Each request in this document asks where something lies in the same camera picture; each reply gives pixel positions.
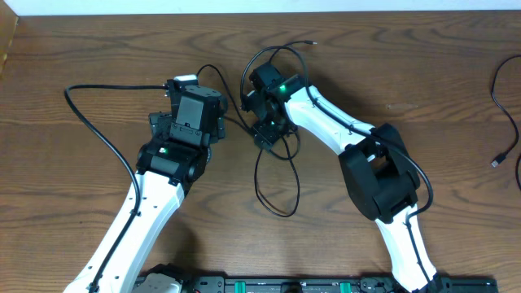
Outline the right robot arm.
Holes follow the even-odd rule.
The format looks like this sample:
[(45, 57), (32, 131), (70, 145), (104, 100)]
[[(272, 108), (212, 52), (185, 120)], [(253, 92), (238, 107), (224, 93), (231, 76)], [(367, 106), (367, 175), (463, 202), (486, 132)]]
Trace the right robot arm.
[(255, 144), (269, 150), (299, 127), (321, 140), (338, 156), (353, 204), (378, 226), (398, 284), (408, 292), (441, 292), (443, 282), (418, 226), (422, 173), (397, 129), (351, 117), (303, 76), (286, 78), (270, 62), (254, 69), (249, 80), (253, 90), (243, 97), (243, 109), (258, 118), (252, 126)]

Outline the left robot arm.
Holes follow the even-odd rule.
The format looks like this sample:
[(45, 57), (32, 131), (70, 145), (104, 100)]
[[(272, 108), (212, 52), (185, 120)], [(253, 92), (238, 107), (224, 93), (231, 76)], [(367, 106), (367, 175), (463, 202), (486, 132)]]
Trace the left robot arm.
[(115, 220), (68, 292), (130, 292), (145, 260), (169, 218), (180, 208), (191, 186), (203, 174), (211, 144), (224, 137), (227, 109), (218, 91), (188, 81), (169, 80), (160, 87), (171, 110), (149, 116), (152, 137), (138, 153), (134, 168), (77, 109), (65, 90), (71, 110), (124, 165), (131, 185)]

